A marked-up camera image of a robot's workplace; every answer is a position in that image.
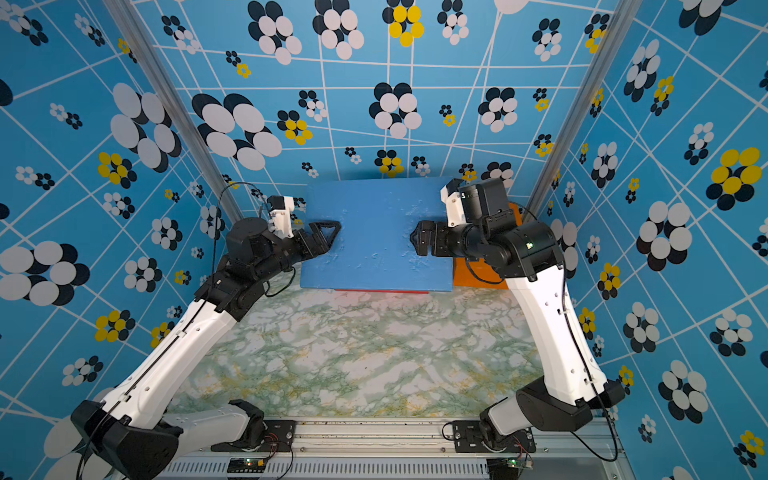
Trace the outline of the blue shoebox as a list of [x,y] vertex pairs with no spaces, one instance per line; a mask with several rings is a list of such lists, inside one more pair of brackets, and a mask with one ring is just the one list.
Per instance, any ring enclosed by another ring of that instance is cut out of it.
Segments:
[[450,292],[453,260],[419,256],[410,234],[420,221],[444,222],[448,177],[367,179],[309,186],[305,220],[338,221],[330,251],[301,266],[311,289]]

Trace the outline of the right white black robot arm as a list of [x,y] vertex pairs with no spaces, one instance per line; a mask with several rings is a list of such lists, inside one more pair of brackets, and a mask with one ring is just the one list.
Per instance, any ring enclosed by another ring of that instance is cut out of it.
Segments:
[[624,388],[606,377],[580,333],[553,230],[538,220],[519,224],[499,179],[453,179],[440,195],[447,219],[417,224],[410,235],[416,253],[489,265],[521,307],[542,362],[542,377],[481,413],[485,447],[503,452],[529,428],[574,434],[594,412],[621,402]]

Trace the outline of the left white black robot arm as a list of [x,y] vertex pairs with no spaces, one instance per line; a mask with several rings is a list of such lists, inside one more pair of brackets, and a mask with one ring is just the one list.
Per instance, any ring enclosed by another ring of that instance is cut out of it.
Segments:
[[269,281],[327,253],[338,221],[277,234],[262,218],[236,222],[226,254],[165,340],[102,400],[82,401],[70,416],[84,441],[76,474],[104,461],[127,479],[153,479],[173,460],[202,448],[256,450],[266,437],[263,411],[244,400],[173,420],[173,396],[209,350],[265,297]]

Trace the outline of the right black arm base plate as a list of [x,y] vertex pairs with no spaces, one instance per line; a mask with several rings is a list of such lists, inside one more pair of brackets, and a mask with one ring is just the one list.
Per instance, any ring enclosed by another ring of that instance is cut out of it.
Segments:
[[537,446],[530,429],[494,440],[479,420],[453,420],[443,425],[441,435],[454,445],[456,453],[533,454]]

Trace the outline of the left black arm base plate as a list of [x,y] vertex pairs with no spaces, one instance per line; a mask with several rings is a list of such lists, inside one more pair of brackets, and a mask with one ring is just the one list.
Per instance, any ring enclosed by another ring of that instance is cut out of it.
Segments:
[[251,446],[245,440],[218,443],[210,447],[212,452],[266,452],[289,453],[292,449],[298,422],[295,420],[265,420],[261,436]]

